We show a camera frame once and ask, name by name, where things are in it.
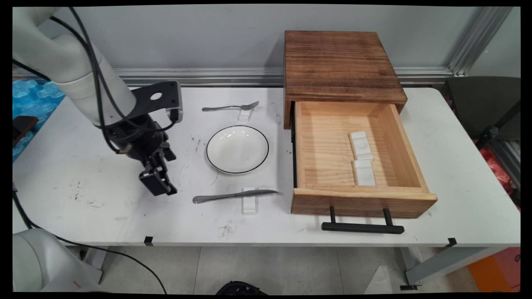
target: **knife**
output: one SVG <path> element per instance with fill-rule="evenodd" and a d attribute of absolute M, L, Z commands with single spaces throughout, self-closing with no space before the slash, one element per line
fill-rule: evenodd
<path fill-rule="evenodd" d="M 239 193 L 231 193 L 231 194 L 222 194 L 222 195 L 207 195 L 207 196 L 194 196 L 192 199 L 193 203 L 204 203 L 214 200 L 220 200 L 222 198 L 230 198 L 230 197 L 243 197 L 243 196 L 255 196 L 255 195 L 262 195 L 262 194 L 271 194 L 271 193 L 279 193 L 275 190 L 249 190 Z"/>

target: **plate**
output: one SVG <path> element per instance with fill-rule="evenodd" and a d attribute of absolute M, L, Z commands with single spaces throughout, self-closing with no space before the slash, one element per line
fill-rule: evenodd
<path fill-rule="evenodd" d="M 211 137 L 207 144 L 207 159 L 218 170 L 236 175 L 259 167 L 269 150 L 268 141 L 259 130 L 232 126 Z"/>

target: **black handle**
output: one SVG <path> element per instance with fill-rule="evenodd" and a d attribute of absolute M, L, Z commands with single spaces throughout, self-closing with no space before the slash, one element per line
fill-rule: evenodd
<path fill-rule="evenodd" d="M 362 225 L 355 223 L 336 223 L 334 206 L 330 207 L 331 222 L 321 224 L 321 230 L 348 231 L 348 232 L 372 232 L 374 234 L 402 234 L 404 227 L 393 225 L 389 209 L 383 209 L 386 225 Z"/>

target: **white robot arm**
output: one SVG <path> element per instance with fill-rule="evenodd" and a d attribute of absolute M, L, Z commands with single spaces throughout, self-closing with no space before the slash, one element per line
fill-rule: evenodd
<path fill-rule="evenodd" d="M 72 35 L 62 34 L 51 39 L 38 28 L 55 11 L 55 7 L 13 7 L 13 58 L 50 77 L 78 109 L 99 126 L 94 76 L 85 49 Z M 94 45 L 93 48 L 117 106 L 127 115 L 135 107 L 135 96 Z M 102 107 L 105 124 L 121 120 L 105 93 L 102 93 Z"/>
<path fill-rule="evenodd" d="M 82 27 L 74 8 L 70 10 Z M 177 193 L 164 164 L 165 159 L 172 161 L 176 158 L 164 131 L 182 119 L 179 82 L 160 82 L 130 91 L 94 45 L 95 57 L 89 58 L 91 43 L 86 40 L 87 36 L 84 40 L 79 35 L 62 34 L 52 39 L 39 30 L 38 26 L 55 11 L 55 7 L 13 8 L 13 59 L 38 69 L 54 81 L 92 124 L 102 129 L 105 140 L 117 154 L 139 160 L 145 167 L 139 179 L 153 195 Z M 62 21 L 54 20 L 73 31 Z M 109 88 L 111 99 L 107 92 L 96 94 L 95 72 L 103 77 L 103 80 L 98 77 L 99 85 Z M 150 96 L 156 93 L 162 96 L 151 101 Z M 98 96 L 104 126 L 101 126 L 99 117 Z M 150 112 L 159 109 L 167 110 L 172 121 L 170 126 L 161 128 L 149 116 Z"/>

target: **black cable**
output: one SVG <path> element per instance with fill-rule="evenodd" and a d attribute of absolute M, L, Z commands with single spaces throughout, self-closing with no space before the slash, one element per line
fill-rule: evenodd
<path fill-rule="evenodd" d="M 105 78 L 103 77 L 102 71 L 99 68 L 98 60 L 96 59 L 96 55 L 94 54 L 94 49 L 92 47 L 92 43 L 90 42 L 89 35 L 87 34 L 87 30 L 85 29 L 85 26 L 81 22 L 81 19 L 80 19 L 79 15 L 77 14 L 77 12 L 75 11 L 75 9 L 73 7 L 71 7 L 71 6 L 69 6 L 69 9 L 72 12 L 72 14 L 74 15 L 74 17 L 75 17 L 75 19 L 76 19 L 76 21 L 77 21 L 77 23 L 79 25 L 79 28 L 81 29 L 81 32 L 83 33 L 83 36 L 85 37 L 85 40 L 83 40 L 83 38 L 79 35 L 79 33 L 77 33 L 71 26 L 69 26 L 68 24 L 66 24 L 62 20 L 60 20 L 60 19 L 58 19 L 58 18 L 56 18 L 54 16 L 51 17 L 50 19 L 55 21 L 56 23 L 62 25 L 66 29 L 68 29 L 72 34 L 74 34 L 74 36 L 84 46 L 85 50 L 87 51 L 87 54 L 89 54 L 89 59 L 93 60 L 95 65 L 96 65 L 96 69 L 98 70 L 98 72 L 97 72 L 98 76 L 100 77 L 100 80 L 102 81 L 103 87 L 105 89 L 105 92 L 107 93 L 107 96 L 109 98 L 109 101 L 111 102 L 111 105 L 116 110 L 118 115 L 122 118 L 122 120 L 124 120 L 125 122 L 127 122 L 128 124 L 130 124 L 131 126 L 137 128 L 137 129 L 140 129 L 140 130 L 143 130 L 143 131 L 149 131 L 149 132 L 164 132 L 164 131 L 172 128 L 176 124 L 175 122 L 172 122 L 170 125 L 168 125 L 168 126 L 166 126 L 164 128 L 161 128 L 161 129 L 150 129 L 150 128 L 141 127 L 141 126 L 137 125 L 136 123 L 132 122 L 130 119 L 128 119 L 127 116 L 124 115 L 122 113 L 122 111 L 120 111 L 120 109 L 118 108 L 118 105 L 114 101 L 114 98 L 113 98 L 111 92 L 109 91 L 109 87 L 107 86 L 107 82 L 105 81 Z"/>
<path fill-rule="evenodd" d="M 96 89 L 96 102 L 97 102 L 97 106 L 98 106 L 98 118 L 99 118 L 99 122 L 100 122 L 100 125 L 101 125 L 102 135 L 103 135 L 103 138 L 104 138 L 105 142 L 109 146 L 109 148 L 112 151 L 114 151 L 115 154 L 119 154 L 120 150 L 117 149 L 116 147 L 114 147 L 114 145 L 109 140 L 109 136 L 107 134 L 107 130 L 106 130 L 106 127 L 105 127 L 105 119 L 104 119 L 104 115 L 103 115 L 103 104 L 102 104 L 102 93 L 101 93 L 101 90 L 100 90 L 100 85 L 99 85 L 99 80 L 98 80 L 98 72 L 97 72 L 98 63 L 97 62 L 95 63 L 94 60 L 90 59 L 92 57 L 92 54 L 93 54 L 91 52 L 92 48 L 91 47 L 87 47 L 87 49 L 88 49 L 87 55 L 89 57 L 89 61 L 91 63 L 91 67 L 92 67 L 92 70 L 93 70 L 94 87 Z"/>
<path fill-rule="evenodd" d="M 20 201 L 19 201 L 19 198 L 16 195 L 16 191 L 13 191 L 13 200 L 15 201 L 16 208 L 17 208 L 17 210 L 19 210 L 19 213 L 20 213 L 20 216 L 22 217 L 22 220 L 24 220 L 24 223 L 26 223 L 26 226 L 28 226 L 28 229 L 31 229 L 32 226 L 33 226 L 33 227 L 36 227 L 36 228 L 40 228 L 40 229 L 46 230 L 46 229 L 36 225 L 35 223 L 33 223 L 29 219 L 28 215 L 26 215 L 26 212 L 24 211 L 24 209 L 20 205 Z M 114 254 L 119 254 L 119 255 L 122 255 L 122 256 L 125 256 L 127 258 L 130 258 L 130 259 L 134 260 L 135 262 L 139 263 L 142 267 L 148 269 L 148 271 L 151 272 L 153 274 L 153 276 L 155 276 L 155 278 L 157 278 L 157 281 L 159 282 L 159 284 L 163 288 L 164 294 L 165 295 L 167 294 L 166 289 L 164 288 L 164 285 L 163 285 L 162 281 L 159 279 L 159 276 L 157 276 L 157 274 L 155 274 L 155 272 L 153 272 L 152 269 L 150 269 L 148 266 L 144 265 L 138 259 L 132 257 L 131 255 L 128 255 L 128 254 L 125 254 L 125 253 L 122 253 L 122 252 L 118 252 L 118 251 L 114 251 L 114 250 L 103 249 L 103 248 L 96 247 L 96 246 L 91 246 L 91 245 L 86 245 L 86 244 L 82 244 L 82 243 L 72 242 L 72 241 L 69 241 L 69 240 L 67 240 L 65 238 L 58 237 L 56 235 L 54 235 L 54 237 L 56 237 L 58 240 L 61 240 L 63 242 L 66 242 L 66 243 L 69 243 L 69 244 L 72 244 L 72 245 L 84 246 L 84 247 L 88 247 L 88 248 L 103 250 L 103 251 L 111 252 L 111 253 L 114 253 Z"/>
<path fill-rule="evenodd" d="M 20 67 L 21 69 L 25 69 L 25 70 L 27 70 L 28 72 L 33 73 L 33 74 L 35 74 L 35 75 L 37 75 L 37 76 L 43 78 L 43 79 L 46 80 L 46 81 L 51 81 L 50 78 L 48 78 L 46 75 L 44 75 L 44 74 L 42 74 L 42 73 L 40 73 L 40 72 L 38 72 L 38 71 L 36 71 L 36 70 L 30 68 L 29 66 L 23 64 L 22 62 L 19 62 L 19 61 L 13 59 L 13 64 L 16 65 L 16 66 L 18 66 L 18 67 Z"/>

